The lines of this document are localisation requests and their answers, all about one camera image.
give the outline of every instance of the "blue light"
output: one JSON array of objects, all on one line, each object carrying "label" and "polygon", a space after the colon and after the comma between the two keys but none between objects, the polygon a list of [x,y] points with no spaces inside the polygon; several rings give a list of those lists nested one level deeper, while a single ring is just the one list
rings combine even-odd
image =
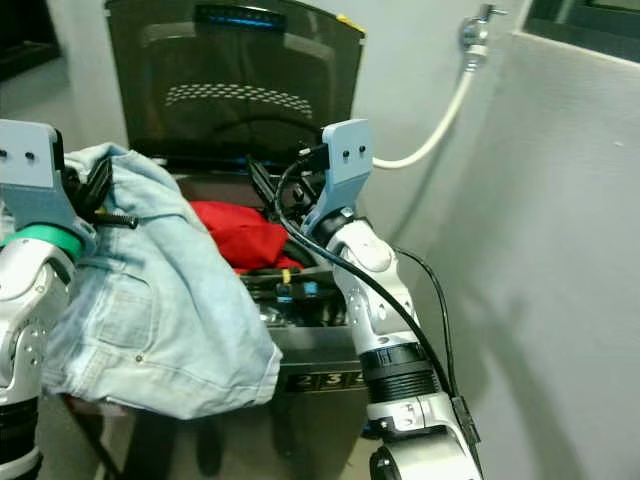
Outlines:
[{"label": "blue light", "polygon": [[214,22],[220,23],[233,23],[235,25],[246,25],[249,27],[263,27],[263,28],[275,28],[276,25],[270,22],[262,22],[260,20],[248,20],[244,18],[229,18],[229,17],[209,17]]}]

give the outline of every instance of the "black wire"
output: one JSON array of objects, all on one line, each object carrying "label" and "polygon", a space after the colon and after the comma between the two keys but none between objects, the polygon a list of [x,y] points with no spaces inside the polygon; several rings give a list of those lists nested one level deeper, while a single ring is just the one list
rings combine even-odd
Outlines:
[{"label": "black wire", "polygon": [[425,354],[433,364],[433,368],[438,376],[438,380],[440,381],[440,386],[442,390],[447,393],[447,395],[451,396],[451,387],[449,386],[449,380],[447,379],[447,375],[445,374],[444,368],[442,368],[442,364],[440,363],[440,359],[436,355],[435,350],[429,343],[429,340],[425,336],[424,332],[420,328],[420,326],[416,323],[411,315],[405,310],[405,308],[398,302],[393,295],[391,295],[387,290],[382,287],[378,282],[376,282],[373,278],[367,275],[364,271],[360,270],[358,267],[353,265],[350,262],[347,262],[343,258],[331,253],[329,250],[320,246],[310,238],[307,238],[302,232],[300,232],[295,225],[293,225],[285,216],[283,207],[282,207],[282,192],[284,191],[284,185],[291,175],[291,173],[300,168],[304,163],[307,162],[307,158],[302,157],[296,160],[294,163],[289,165],[284,173],[281,175],[278,180],[278,185],[276,187],[274,206],[276,209],[276,214],[280,219],[280,223],[285,228],[285,230],[298,242],[307,247],[309,250],[317,253],[318,255],[324,257],[329,260],[331,263],[337,265],[338,267],[346,270],[350,274],[358,277],[364,283],[366,283],[369,287],[371,287],[378,295],[380,295],[391,307],[398,312],[398,315],[402,317],[402,319],[409,326],[411,331],[414,333],[418,342],[420,343],[422,349],[425,351]]},{"label": "black wire", "polygon": [[460,391],[458,390],[458,382],[456,381],[456,369],[454,365],[454,356],[453,356],[453,339],[451,335],[451,324],[449,322],[449,312],[447,310],[447,301],[444,296],[444,289],[442,288],[442,284],[440,280],[438,280],[438,276],[436,272],[433,271],[431,266],[427,264],[424,260],[422,260],[418,255],[403,248],[393,247],[393,249],[401,255],[405,257],[409,257],[411,260],[416,262],[418,265],[422,267],[422,269],[427,272],[427,275],[431,279],[431,283],[433,283],[433,288],[436,291],[438,296],[438,302],[440,303],[440,311],[442,312],[442,330],[444,331],[444,348],[447,354],[447,375],[449,376],[449,383],[451,384],[451,391],[454,396],[460,396]]}]

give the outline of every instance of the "washing machine lid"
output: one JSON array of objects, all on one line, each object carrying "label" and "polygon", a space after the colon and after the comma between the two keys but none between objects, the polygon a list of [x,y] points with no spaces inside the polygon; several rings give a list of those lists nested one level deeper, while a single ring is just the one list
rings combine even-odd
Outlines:
[{"label": "washing machine lid", "polygon": [[277,169],[350,117],[364,33],[289,0],[106,4],[130,146],[173,168]]}]

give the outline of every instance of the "gray wall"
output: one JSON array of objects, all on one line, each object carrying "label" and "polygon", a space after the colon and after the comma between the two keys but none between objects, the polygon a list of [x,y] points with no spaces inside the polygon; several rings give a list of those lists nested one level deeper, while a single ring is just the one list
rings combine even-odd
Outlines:
[{"label": "gray wall", "polygon": [[638,64],[514,37],[430,250],[487,478],[640,478],[638,98]]}]

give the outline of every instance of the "denim jacket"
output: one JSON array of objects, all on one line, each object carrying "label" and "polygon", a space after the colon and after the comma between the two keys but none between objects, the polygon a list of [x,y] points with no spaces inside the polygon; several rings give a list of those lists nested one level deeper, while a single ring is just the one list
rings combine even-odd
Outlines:
[{"label": "denim jacket", "polygon": [[65,161],[83,178],[105,155],[107,211],[140,223],[98,228],[51,333],[45,385],[181,419],[267,402],[282,355],[244,285],[167,171],[112,144]]}]

